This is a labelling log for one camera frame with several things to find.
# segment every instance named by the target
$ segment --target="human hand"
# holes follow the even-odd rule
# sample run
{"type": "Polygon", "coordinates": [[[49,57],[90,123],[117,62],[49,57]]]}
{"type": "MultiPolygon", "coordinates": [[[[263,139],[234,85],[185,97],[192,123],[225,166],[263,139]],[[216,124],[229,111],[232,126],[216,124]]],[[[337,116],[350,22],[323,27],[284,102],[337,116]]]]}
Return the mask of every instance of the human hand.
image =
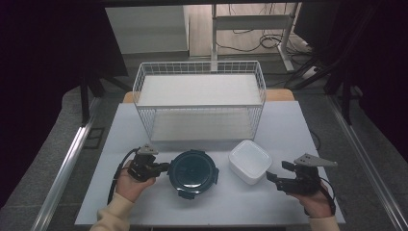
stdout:
{"type": "Polygon", "coordinates": [[[156,178],[150,178],[146,182],[135,180],[127,172],[131,162],[132,161],[128,161],[120,172],[116,183],[116,193],[135,203],[141,192],[156,182],[156,178]]]}
{"type": "MultiPolygon", "coordinates": [[[[321,185],[327,190],[327,187],[320,182],[321,185]]],[[[321,191],[316,192],[313,195],[301,195],[295,193],[288,193],[297,198],[301,205],[303,205],[311,218],[329,218],[331,214],[329,201],[321,191]]]]}

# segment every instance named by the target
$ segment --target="white wall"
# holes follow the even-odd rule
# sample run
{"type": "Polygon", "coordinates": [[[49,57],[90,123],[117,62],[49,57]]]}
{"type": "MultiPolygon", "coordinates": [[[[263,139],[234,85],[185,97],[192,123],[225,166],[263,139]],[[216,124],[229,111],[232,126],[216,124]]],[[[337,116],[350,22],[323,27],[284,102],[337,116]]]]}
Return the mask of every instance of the white wall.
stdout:
{"type": "Polygon", "coordinates": [[[187,51],[183,6],[107,8],[122,54],[187,51]]]}

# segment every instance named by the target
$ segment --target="white square bowl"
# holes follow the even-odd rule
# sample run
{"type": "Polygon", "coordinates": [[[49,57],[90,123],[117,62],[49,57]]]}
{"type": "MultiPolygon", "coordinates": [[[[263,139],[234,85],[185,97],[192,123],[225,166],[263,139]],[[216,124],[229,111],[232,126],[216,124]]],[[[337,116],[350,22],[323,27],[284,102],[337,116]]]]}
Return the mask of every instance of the white square bowl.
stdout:
{"type": "Polygon", "coordinates": [[[256,184],[272,165],[272,158],[253,141],[245,140],[229,154],[230,168],[247,184],[256,184]]]}

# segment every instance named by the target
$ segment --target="sleeve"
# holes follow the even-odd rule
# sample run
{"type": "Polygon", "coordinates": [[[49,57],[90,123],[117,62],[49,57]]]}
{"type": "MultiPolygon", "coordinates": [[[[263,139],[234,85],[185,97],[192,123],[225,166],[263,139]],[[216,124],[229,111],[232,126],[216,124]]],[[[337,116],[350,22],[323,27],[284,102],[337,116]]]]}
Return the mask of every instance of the sleeve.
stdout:
{"type": "Polygon", "coordinates": [[[134,203],[118,193],[109,205],[98,211],[98,221],[92,226],[91,231],[122,231],[129,230],[129,214],[134,203]]]}
{"type": "Polygon", "coordinates": [[[336,217],[309,218],[310,227],[313,231],[340,231],[336,217]]]}

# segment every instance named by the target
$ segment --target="white wire basket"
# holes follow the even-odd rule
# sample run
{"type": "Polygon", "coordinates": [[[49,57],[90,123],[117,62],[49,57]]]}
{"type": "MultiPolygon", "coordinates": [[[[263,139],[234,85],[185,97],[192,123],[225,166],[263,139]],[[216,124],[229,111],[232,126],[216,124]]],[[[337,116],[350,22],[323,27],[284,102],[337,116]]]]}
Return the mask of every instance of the white wire basket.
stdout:
{"type": "Polygon", "coordinates": [[[143,63],[133,98],[151,141],[241,141],[255,137],[266,88],[256,61],[143,63]]]}

